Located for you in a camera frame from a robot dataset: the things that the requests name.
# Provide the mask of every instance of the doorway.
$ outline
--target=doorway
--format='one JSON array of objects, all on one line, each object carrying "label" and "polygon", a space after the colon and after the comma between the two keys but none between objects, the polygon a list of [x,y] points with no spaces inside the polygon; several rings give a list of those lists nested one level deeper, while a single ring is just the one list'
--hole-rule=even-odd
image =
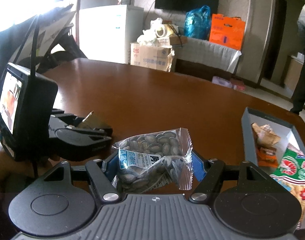
[{"label": "doorway", "polygon": [[268,45],[267,55],[264,61],[264,78],[270,80],[277,58],[279,55],[280,46],[282,44],[284,27],[286,22],[287,13],[287,1],[286,0],[276,0],[276,9],[274,15],[274,22],[271,32],[271,38]]}]

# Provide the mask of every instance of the pink container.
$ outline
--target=pink container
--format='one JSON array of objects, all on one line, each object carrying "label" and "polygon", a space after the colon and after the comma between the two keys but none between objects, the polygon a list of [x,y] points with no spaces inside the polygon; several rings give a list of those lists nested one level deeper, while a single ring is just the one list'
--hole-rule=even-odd
[{"label": "pink container", "polygon": [[230,81],[228,81],[226,79],[223,79],[223,78],[220,78],[220,77],[216,77],[216,76],[213,77],[211,82],[213,84],[217,84],[217,85],[227,87],[227,88],[232,88],[233,87],[233,84],[231,84]]}]

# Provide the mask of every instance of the black cable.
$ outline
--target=black cable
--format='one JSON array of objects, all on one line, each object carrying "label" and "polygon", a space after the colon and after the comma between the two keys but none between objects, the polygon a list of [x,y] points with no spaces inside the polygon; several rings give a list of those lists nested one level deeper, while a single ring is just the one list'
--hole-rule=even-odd
[{"label": "black cable", "polygon": [[155,3],[155,1],[151,4],[151,6],[150,6],[150,8],[149,8],[149,10],[148,10],[148,12],[147,12],[146,18],[145,18],[145,20],[144,20],[144,22],[143,22],[144,25],[146,24],[146,20],[147,20],[147,18],[148,18],[148,14],[150,13],[150,10],[152,9],[154,3]]},{"label": "black cable", "polygon": [[39,36],[39,15],[37,15],[37,22],[35,31],[32,38],[32,46],[31,46],[31,58],[30,58],[30,77],[34,78],[36,76],[36,58],[37,58],[37,42]]},{"label": "black cable", "polygon": [[23,47],[24,47],[25,44],[26,44],[26,41],[27,41],[27,39],[28,39],[28,37],[29,37],[31,31],[32,31],[32,27],[33,27],[33,25],[34,25],[34,23],[35,23],[36,21],[37,21],[37,16],[32,20],[32,22],[31,22],[31,24],[30,24],[30,26],[29,26],[29,28],[28,28],[28,31],[27,31],[27,33],[26,33],[26,35],[25,35],[25,38],[23,39],[23,42],[22,42],[21,45],[20,45],[20,48],[19,48],[19,50],[18,50],[18,52],[17,52],[17,55],[16,55],[16,57],[14,58],[14,64],[17,63],[17,60],[18,60],[18,58],[19,58],[19,56],[20,56],[20,54],[21,54],[21,52],[22,52]]},{"label": "black cable", "polygon": [[37,165],[37,162],[34,160],[34,161],[31,161],[31,163],[32,163],[34,177],[35,177],[35,179],[37,179],[38,178],[38,165]]},{"label": "black cable", "polygon": [[171,28],[171,30],[174,32],[174,34],[177,35],[177,37],[179,38],[179,41],[180,41],[180,44],[181,44],[181,47],[183,47],[183,42],[181,41],[181,33],[180,31],[177,32],[176,29],[173,27],[172,24],[168,24],[168,27]]}]

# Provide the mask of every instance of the motorcycle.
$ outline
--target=motorcycle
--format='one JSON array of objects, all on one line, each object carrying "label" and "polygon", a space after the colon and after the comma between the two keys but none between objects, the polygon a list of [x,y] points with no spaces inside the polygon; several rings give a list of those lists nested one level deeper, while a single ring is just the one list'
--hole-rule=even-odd
[{"label": "motorcycle", "polygon": [[[71,35],[75,11],[72,4],[67,7],[56,7],[45,14],[34,16],[23,23],[13,25],[0,32],[0,78],[8,62],[19,64],[30,69],[31,46],[34,29],[39,24],[36,54],[34,61],[37,73],[44,73],[62,62],[75,58],[86,58]],[[51,53],[60,45],[65,51]]]}]

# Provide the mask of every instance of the white refrigerator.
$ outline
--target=white refrigerator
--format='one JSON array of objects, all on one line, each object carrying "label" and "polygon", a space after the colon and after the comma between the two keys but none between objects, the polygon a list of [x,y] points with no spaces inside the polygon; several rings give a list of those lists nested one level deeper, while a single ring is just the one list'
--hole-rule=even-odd
[{"label": "white refrigerator", "polygon": [[143,8],[111,5],[79,11],[79,46],[89,59],[130,63],[130,44],[142,34]]}]

